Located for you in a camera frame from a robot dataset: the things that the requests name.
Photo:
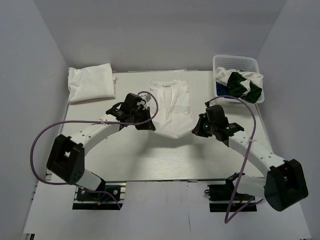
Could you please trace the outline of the white graphic t shirt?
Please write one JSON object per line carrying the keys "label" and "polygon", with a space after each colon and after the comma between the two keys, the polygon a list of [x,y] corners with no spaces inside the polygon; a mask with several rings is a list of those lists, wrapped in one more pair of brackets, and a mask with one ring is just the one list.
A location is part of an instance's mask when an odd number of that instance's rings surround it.
{"label": "white graphic t shirt", "polygon": [[158,112],[152,120],[155,126],[153,133],[170,139],[189,135],[196,123],[188,82],[180,79],[167,82],[152,80],[149,92],[158,103]]}

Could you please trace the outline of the dark green white t shirt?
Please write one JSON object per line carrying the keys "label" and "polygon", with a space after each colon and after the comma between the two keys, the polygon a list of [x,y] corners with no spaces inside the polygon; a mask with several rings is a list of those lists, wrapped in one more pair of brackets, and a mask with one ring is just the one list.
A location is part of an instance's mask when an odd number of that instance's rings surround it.
{"label": "dark green white t shirt", "polygon": [[215,81],[228,87],[229,96],[256,104],[263,95],[263,79],[260,73],[225,69],[215,70]]}

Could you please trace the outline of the white plastic laundry basket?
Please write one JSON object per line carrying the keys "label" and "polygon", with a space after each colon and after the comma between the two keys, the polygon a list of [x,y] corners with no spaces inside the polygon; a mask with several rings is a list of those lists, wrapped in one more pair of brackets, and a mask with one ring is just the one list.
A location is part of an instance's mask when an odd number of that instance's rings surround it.
{"label": "white plastic laundry basket", "polygon": [[[234,56],[234,55],[215,55],[213,57],[213,91],[214,95],[217,96],[216,92],[216,80],[215,73],[218,67],[225,68],[226,70],[235,69],[242,72],[254,72],[259,73],[260,70],[258,67],[258,62],[252,57],[245,56]],[[225,100],[229,103],[237,104],[238,101],[236,97],[231,96],[232,98],[226,98]],[[265,100],[264,90],[262,89],[262,96],[258,100],[257,104],[262,103]]]}

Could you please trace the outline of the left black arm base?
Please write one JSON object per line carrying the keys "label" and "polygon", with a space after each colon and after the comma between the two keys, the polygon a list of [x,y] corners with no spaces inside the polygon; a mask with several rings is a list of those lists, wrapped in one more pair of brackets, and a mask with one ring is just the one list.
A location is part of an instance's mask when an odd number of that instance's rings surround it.
{"label": "left black arm base", "polygon": [[73,210],[119,211],[124,203],[126,183],[109,182],[103,193],[91,193],[77,187],[74,195]]}

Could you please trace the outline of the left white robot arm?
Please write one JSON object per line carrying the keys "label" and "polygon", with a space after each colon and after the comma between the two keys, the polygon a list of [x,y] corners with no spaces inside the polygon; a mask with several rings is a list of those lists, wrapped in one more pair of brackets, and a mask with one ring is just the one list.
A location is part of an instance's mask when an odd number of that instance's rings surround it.
{"label": "left white robot arm", "polygon": [[122,102],[108,109],[98,121],[89,121],[89,126],[72,135],[57,136],[46,164],[53,174],[65,183],[81,187],[90,196],[99,200],[105,196],[106,181],[85,168],[88,152],[109,136],[128,126],[136,130],[155,131],[147,103],[154,99],[149,92],[129,93]]}

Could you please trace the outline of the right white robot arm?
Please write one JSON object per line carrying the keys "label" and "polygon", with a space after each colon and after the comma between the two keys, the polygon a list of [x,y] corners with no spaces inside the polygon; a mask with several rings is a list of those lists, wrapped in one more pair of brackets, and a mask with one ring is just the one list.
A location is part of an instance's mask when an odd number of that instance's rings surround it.
{"label": "right white robot arm", "polygon": [[206,108],[199,115],[192,133],[199,137],[215,137],[253,164],[261,177],[236,172],[224,184],[212,184],[205,193],[211,201],[241,201],[258,197],[281,212],[309,195],[302,165],[296,159],[286,160],[249,136],[238,123],[230,123],[220,105]]}

